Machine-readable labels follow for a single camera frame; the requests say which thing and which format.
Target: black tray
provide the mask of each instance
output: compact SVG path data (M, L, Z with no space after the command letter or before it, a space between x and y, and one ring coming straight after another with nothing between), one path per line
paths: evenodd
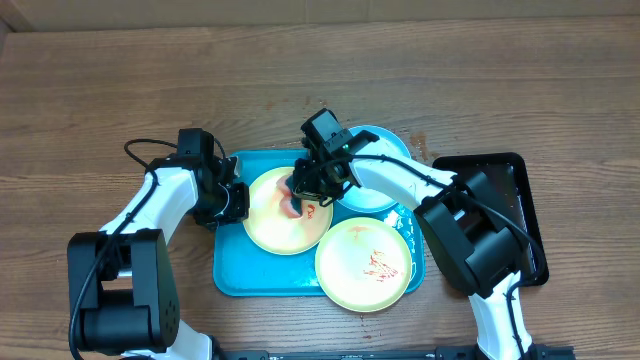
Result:
M520 155L516 153L497 153L445 156L437 158L433 162L433 167L440 170L454 171L463 178L472 175L475 171L484 172L498 193L504 194L507 205L514 210L513 215L516 223L522 226L540 245L544 255L538 218L533 207L533 196L531 196L527 168L524 164L524 159ZM531 272L537 266L531 250L529 250L528 261L530 264L529 271ZM549 280L548 266L534 285L543 285L547 280Z

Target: table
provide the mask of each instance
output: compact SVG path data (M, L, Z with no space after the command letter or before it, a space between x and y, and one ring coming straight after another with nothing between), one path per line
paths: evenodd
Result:
M178 129L202 127L228 152L294 148L302 122L329 107L345 126L391 129L427 164L520 153L551 270L547 285L523 291L527 328L580 359L635 358L639 45L638 17L10 34L0 59L1 357L69 358L66 244L139 188L126 140L176 141ZM475 342L468 300L430 254L415 293L359 315L323 297L227 297L211 277L214 243L185 218L170 256L182 318L226 349Z

